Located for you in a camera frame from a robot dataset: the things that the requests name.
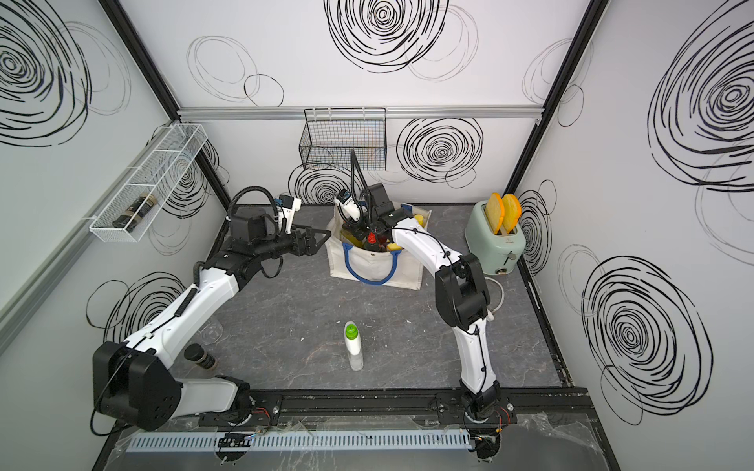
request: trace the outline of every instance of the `black swirl pattern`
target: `black swirl pattern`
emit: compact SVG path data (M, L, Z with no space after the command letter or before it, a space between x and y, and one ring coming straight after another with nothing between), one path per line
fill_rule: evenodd
M230 181L230 174L220 165L220 156L215 146L210 141L207 141L202 149L218 176L225 180L223 184L228 183ZM187 166L185 161L177 160L170 168L170 177L174 179L180 177L180 180L176 189L173 190L173 193L165 201L162 209L178 219L187 219L196 216L204 205L207 204L210 195L214 194L210 183L207 181L207 177L201 172L196 162L192 162L191 165Z
M354 179L356 191L363 190L359 179ZM288 193L303 203L332 204L335 196L351 186L351 172L330 164L299 165L288 177Z
M555 41L537 54L531 61L521 80L521 91L530 102L544 103L547 99L550 88L555 81L555 76L560 69L560 64L563 62L563 58L566 57L569 47L571 47L572 40L573 38L566 38ZM581 62L569 81L569 88L563 94L560 101L561 104L572 101L572 98L576 94L576 89L571 88L571 85L578 85L579 89L581 89L581 83L587 77L593 55L594 46L590 42L587 44L587 49L584 51Z
M599 258L589 247L578 243L567 246L558 258L558 284L560 294L575 313L581 312L584 286L589 276L599 265Z
M186 65L194 81L210 95L228 102L251 101L255 106L280 106L285 90L270 75L260 74L246 47L227 36L200 36L188 46ZM222 54L226 69L207 64L207 56ZM239 73L230 75L238 68Z
M120 49L94 26L66 21L66 28L89 60L92 81L89 111L103 116L124 111L131 99L131 74ZM83 99L84 91L77 84L74 87L78 87L75 96Z
M477 55L477 22L468 11L448 5L443 34L429 54L409 64L413 75L423 80L441 82L461 73Z
M713 191L754 191L754 2L729 0L681 46L654 91L657 165Z
M323 0L338 51L369 72L421 59L443 31L449 0Z
M551 186L553 197L549 203L542 196L543 185ZM553 235L550 231L552 221L550 215L555 210L557 192L552 180L543 180L539 189L524 191L519 196L521 203L521 217L519 226L526 238L526 248L523 251L526 265L532 275L536 275L547 264L550 251L553 248Z
M0 142L68 142L87 119L91 94L84 54L50 4L0 0Z
M103 341L120 343L146 326L184 291L181 280L164 271L152 272L130 285L124 281L110 280L99 285L89 296L84 312L90 326L104 331ZM98 301L107 304L113 299L115 303L104 326L95 325L90 305Z
M192 219L177 218L172 214L161 212L147 229L147 236L152 247L160 255L172 256L183 250L189 243Z
M605 400L615 402L606 391L618 391L641 410L627 417L625 407L611 404L623 421L677 414L707 391L710 338L694 304L658 266L633 256L605 260L587 281L581 312L593 313L582 321Z
M400 131L396 149L401 168L412 178L463 188L476 176L483 144L484 132L475 119L422 118Z

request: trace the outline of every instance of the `spray bottle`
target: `spray bottle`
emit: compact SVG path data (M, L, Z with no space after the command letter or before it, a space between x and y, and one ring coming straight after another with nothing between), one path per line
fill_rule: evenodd
M355 372L364 367L364 356L361 352L361 335L356 324L348 321L345 324L345 347L348 349L348 361L351 363L351 369Z

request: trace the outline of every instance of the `bottle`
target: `bottle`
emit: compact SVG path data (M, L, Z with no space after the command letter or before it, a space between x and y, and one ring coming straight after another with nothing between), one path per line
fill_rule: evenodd
M382 248L379 246L377 236L374 232L370 232L369 235L366 236L366 239L364 239L364 250L369 250L370 252L381 252Z
M157 205L157 198L145 191L142 193L127 210L123 212L115 221L112 222L112 227L117 229L125 228L126 231L133 232L136 225L146 216L149 210Z
M183 358L189 362L194 362L204 369L214 369L217 367L217 360L210 355L200 344L191 344L183 352Z
M355 372L364 367L364 356L361 353L361 336L356 324L348 321L345 324L345 347L348 349L348 361L351 363L351 369Z

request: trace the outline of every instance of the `white wall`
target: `white wall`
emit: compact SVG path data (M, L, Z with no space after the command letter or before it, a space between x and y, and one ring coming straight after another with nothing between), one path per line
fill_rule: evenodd
M396 2L366 2L349 17L338 14L338 3L349 5L231 0L209 8L201 0L127 0L123 6L181 106L253 106L252 100L275 106L281 88L284 106L385 106L530 103L521 88L527 67L548 45L574 35L588 4L412 0L401 3L401 15L382 8ZM356 51L359 41L373 54ZM406 44L418 50L404 53ZM410 61L419 51L424 55ZM248 99L243 82L255 74L268 77L258 90L256 77L247 84Z
M60 65L66 63L64 58L50 59L47 66L33 70L49 78L51 71L59 69L69 73L65 75L68 79L77 80L85 80L84 71L88 71L91 84L71 86L63 82L65 91L59 99L55 90L61 83L56 81L51 84L52 91L40 100L32 97L34 93L21 93L20 85L0 81L3 92L18 92L22 100L0 95L3 126L14 126L13 112L42 112L49 118L49 124L0 133L0 200L6 202L0 253L3 265L13 267L0 273L0 304L11 298L80 218L92 216L86 212L136 157L154 128L167 120L97 2L51 2L52 8L41 0L29 3L38 5L40 14L50 18L55 28L61 28L58 34L65 43L81 48L81 54L75 46L66 52L71 61L77 61L74 65ZM23 17L9 11L3 18L10 29L28 33L29 44L38 44L40 38L51 34L43 28L32 32ZM64 24L70 32L65 32ZM33 53L27 57L38 60L56 54L63 57L62 51L43 47L30 50ZM27 78L25 86L40 85ZM86 96L85 88L90 90L87 106L79 101L80 96ZM80 118L68 118L70 115ZM58 128L62 129L46 136Z
M337 13L338 5L350 3L335 0L234 0L211 9L201 0L131 0L124 7L183 107L327 107L542 103L588 4L412 0L400 3L401 16L388 7L396 2L362 3L365 10L357 8L360 14L348 18L350 26ZM356 44L371 47L371 53L355 51ZM387 169L369 172L368 183L398 182L388 189L398 200L446 203L502 191L533 120L426 120L415 128L432 130L417 132L423 139L412 149L401 139L407 124L388 122ZM304 121L205 125L222 136L216 145L223 165L238 176L236 188L258 184L264 176L274 194L285 191L302 164ZM475 127L479 130L469 133ZM364 144L358 132L340 135L350 136L352 145ZM339 188L349 179L333 172L313 178Z
M97 107L103 114L90 112L68 142L51 141L60 133L46 138L47 143L53 144L49 147L17 147L9 145L7 137L5 141L0 138L0 195L5 202L0 210L5 222L0 235L0 304L86 216L84 212L137 156L154 128L166 120L98 2L60 0L52 2L54 10L45 7L42 0L33 3L49 17L57 12L63 22L74 20L96 27L102 34L97 36L99 44L105 44L102 37L107 38L111 44L106 49L124 59L109 62L98 55L96 45L92 49L93 44L87 39L91 37L87 34L95 34L91 29L81 24L70 26L77 29L73 38L85 55L93 90L102 90L92 94L90 111ZM2 16L4 21L18 26L6 11ZM123 77L119 66L125 66L130 76L127 106L123 102L124 89L118 89L118 80ZM13 109L3 95L0 109L3 119L7 117L5 111ZM27 103L24 109L33 109L33 105ZM95 240L0 356L0 411L5 425L0 430L3 469L80 471L93 466L104 439L93 436L88 429L93 405L91 359L103 341L103 331L90 327L84 313L89 313L94 324L104 325L126 286L154 272L166 273L152 275L165 278L150 283L138 296L162 297L160 302L164 302L170 290L190 284L192 265L207 257L223 216L218 200L204 196L209 189L198 169L192 167L190 171L194 178L183 181L178 191L198 193L186 201L185 209L173 213L187 216L190 212L193 217L179 219L163 211L137 244ZM97 290L108 280L123 283L108 283ZM167 297L161 296L162 291L168 291ZM95 292L87 309L87 300ZM112 420L105 417L95 420L100 432L109 431L111 425ZM39 445L40 438L44 439L43 445Z
M752 188L751 142L741 136L754 131L754 2L705 23L671 69L721 4L612 2L593 37L583 113L570 127L550 126L519 191L548 318L624 471L751 469L754 461L754 193L713 190ZM733 47L714 48L736 31L741 40L726 43ZM654 119L663 112L665 121ZM648 138L655 128L659 137ZM743 147L689 151L729 145ZM721 155L739 165L709 174L684 165L714 166ZM731 175L741 178L723 183Z

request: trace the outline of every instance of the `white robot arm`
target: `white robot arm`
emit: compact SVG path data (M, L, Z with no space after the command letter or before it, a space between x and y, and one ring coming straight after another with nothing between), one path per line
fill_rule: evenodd
M444 243L427 232L416 219L401 219L392 228L392 240L411 252L427 268L431 274L435 275L445 268L446 270L453 264L461 263L462 255L453 249L450 249ZM485 283L483 275L479 277L476 283ZM442 315L440 300L436 299L437 308ZM461 383L474 395L483 395L485 391L497 392L497 377L489 363L489 351L487 349L487 319L486 316L468 323L465 328L464 323L455 323L452 326L455 343L458 345L458 353L461 356ZM481 417L483 414L471 414Z
M249 191L268 196L274 217L258 207L235 208L238 198ZM125 342L106 342L95 352L94 411L155 430L172 417L249 408L248 394L241 394L249 385L241 380L176 380L168 369L207 319L262 270L263 260L285 253L313 255L322 247L328 231L292 224L299 207L300 200L285 195L273 200L261 187L241 190L228 210L231 236L203 268L195 267L194 284ZM442 244L402 208L383 216L380 220L391 231L391 239L435 276L437 310L453 328L461 355L464 407L472 421L483 421L493 413L499 385L489 364L489 293L479 261ZM273 221L273 234L268 233L265 219ZM318 240L315 234L323 237Z
M273 217L259 207L236 208L238 199L250 191L268 197ZM313 255L324 245L328 231L292 224L300 207L301 200L286 195L273 200L261 187L241 190L228 210L230 238L206 263L197 264L194 283L123 343L105 342L94 353L94 411L155 430L171 417L248 408L248 395L239 394L249 387L243 381L227 377L177 381L168 369L207 319L262 271L262 261L286 253Z

